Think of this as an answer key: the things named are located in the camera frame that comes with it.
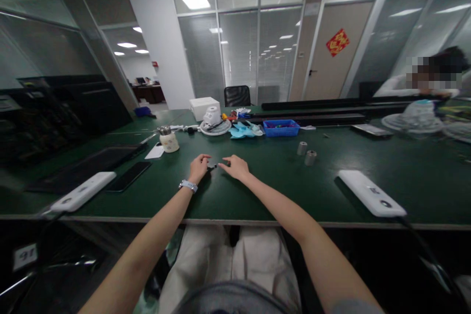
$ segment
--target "watch strap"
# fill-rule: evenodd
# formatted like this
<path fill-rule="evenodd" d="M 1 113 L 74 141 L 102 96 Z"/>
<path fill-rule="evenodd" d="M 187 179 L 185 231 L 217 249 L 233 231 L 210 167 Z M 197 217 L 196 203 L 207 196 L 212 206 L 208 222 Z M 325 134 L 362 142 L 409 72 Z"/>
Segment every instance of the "watch strap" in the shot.
<path fill-rule="evenodd" d="M 180 183 L 179 189 L 181 189 L 184 186 L 191 189 L 193 191 L 193 194 L 198 190 L 198 187 L 196 186 L 196 184 L 189 182 L 187 180 L 182 180 L 182 182 Z"/>

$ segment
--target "hand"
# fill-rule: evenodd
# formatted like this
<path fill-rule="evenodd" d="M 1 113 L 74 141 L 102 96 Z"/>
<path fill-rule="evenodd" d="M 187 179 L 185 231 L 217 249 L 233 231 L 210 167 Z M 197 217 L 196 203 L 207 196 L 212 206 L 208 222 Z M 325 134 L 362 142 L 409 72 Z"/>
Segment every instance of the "hand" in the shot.
<path fill-rule="evenodd" d="M 201 154 L 190 164 L 190 177 L 188 178 L 190 183 L 198 185 L 205 176 L 208 171 L 208 158 L 211 158 L 211 156 Z"/>
<path fill-rule="evenodd" d="M 421 95 L 431 95 L 432 90 L 430 88 L 420 88 L 419 89 Z"/>
<path fill-rule="evenodd" d="M 433 92 L 434 96 L 439 96 L 442 98 L 450 98 L 451 97 L 451 92 Z"/>
<path fill-rule="evenodd" d="M 229 173 L 231 177 L 242 181 L 245 177 L 250 175 L 249 166 L 242 158 L 232 155 L 230 157 L 223 158 L 223 160 L 227 161 L 227 165 L 223 163 L 218 163 L 218 165 Z"/>

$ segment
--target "white box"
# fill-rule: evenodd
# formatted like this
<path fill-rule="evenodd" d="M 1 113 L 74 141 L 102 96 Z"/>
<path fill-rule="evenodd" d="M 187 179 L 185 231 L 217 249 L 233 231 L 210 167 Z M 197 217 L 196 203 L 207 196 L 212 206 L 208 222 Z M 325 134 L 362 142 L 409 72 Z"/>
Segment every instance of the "white box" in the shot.
<path fill-rule="evenodd" d="M 197 122 L 203 120 L 204 115 L 206 114 L 206 109 L 210 106 L 215 106 L 219 111 L 221 111 L 221 106 L 219 102 L 211 97 L 204 98 L 195 98 L 190 100 L 190 110 L 193 112 Z"/>

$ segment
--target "white pants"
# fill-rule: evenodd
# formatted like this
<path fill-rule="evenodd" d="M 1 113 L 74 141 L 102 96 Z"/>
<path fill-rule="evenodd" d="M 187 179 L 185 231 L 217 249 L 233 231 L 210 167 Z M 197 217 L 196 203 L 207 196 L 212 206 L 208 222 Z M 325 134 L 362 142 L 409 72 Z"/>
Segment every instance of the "white pants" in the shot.
<path fill-rule="evenodd" d="M 299 288 L 278 228 L 241 227 L 232 248 L 223 226 L 187 226 L 180 251 L 159 300 L 170 314 L 185 294 L 206 284 L 248 280 L 264 288 L 291 313 L 301 312 Z"/>

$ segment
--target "cable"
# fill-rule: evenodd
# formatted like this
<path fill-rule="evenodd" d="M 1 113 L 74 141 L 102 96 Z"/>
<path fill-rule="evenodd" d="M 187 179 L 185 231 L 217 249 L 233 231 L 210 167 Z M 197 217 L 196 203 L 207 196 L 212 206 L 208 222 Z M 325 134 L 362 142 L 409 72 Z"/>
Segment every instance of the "cable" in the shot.
<path fill-rule="evenodd" d="M 464 313 L 471 313 L 468 304 L 466 302 L 466 299 L 463 296 L 463 293 L 461 290 L 457 287 L 455 282 L 452 280 L 448 272 L 445 270 L 445 268 L 440 264 L 438 261 L 437 257 L 433 253 L 433 251 L 430 249 L 430 246 L 427 244 L 425 239 L 423 239 L 417 231 L 412 227 L 412 225 L 407 221 L 405 217 L 398 217 L 397 218 L 399 223 L 401 223 L 405 228 L 407 228 L 411 234 L 414 236 L 414 238 L 417 240 L 419 243 L 420 247 L 423 249 L 423 251 L 426 253 L 427 257 L 429 258 L 430 262 L 435 266 L 435 268 L 438 271 L 438 275 L 440 276 L 441 280 L 443 283 L 449 288 L 450 292 L 452 295 L 456 296 L 458 300 L 461 302 L 461 305 L 463 306 Z"/>
<path fill-rule="evenodd" d="M 55 223 L 56 221 L 58 221 L 63 215 L 65 215 L 67 212 L 66 211 L 63 211 L 61 213 L 58 213 L 57 215 L 55 215 L 53 218 L 51 218 L 49 220 L 49 222 L 41 229 L 41 232 L 38 236 L 38 240 L 37 240 L 37 245 L 36 245 L 36 249 L 37 249 L 37 254 L 38 254 L 38 260 L 37 260 L 37 265 L 36 265 L 36 276 L 35 278 L 33 279 L 33 281 L 29 284 L 29 286 L 27 287 L 27 289 L 25 289 L 25 291 L 23 291 L 23 294 L 20 295 L 16 301 L 13 303 L 13 305 L 10 307 L 10 311 L 9 313 L 15 313 L 21 306 L 21 304 L 26 300 L 26 297 L 29 295 L 29 293 L 31 292 L 32 288 L 34 287 L 34 285 L 39 281 L 40 277 L 44 274 L 44 264 L 42 263 L 42 259 L 41 259 L 41 246 L 42 246 L 42 243 L 44 241 L 44 237 L 46 235 L 46 231 L 48 230 L 48 228 L 53 224 Z M 48 293 L 52 296 L 52 297 L 55 297 L 57 303 L 61 306 L 62 310 L 64 310 L 65 312 L 69 313 L 69 314 L 72 314 L 73 311 L 72 309 L 66 305 L 66 303 L 64 303 L 64 301 L 62 300 L 62 298 L 57 295 L 57 293 L 54 291 L 54 289 L 52 288 L 52 286 L 50 286 L 50 284 L 47 283 L 47 281 L 45 281 L 45 285 L 46 285 L 46 290 L 48 291 Z"/>

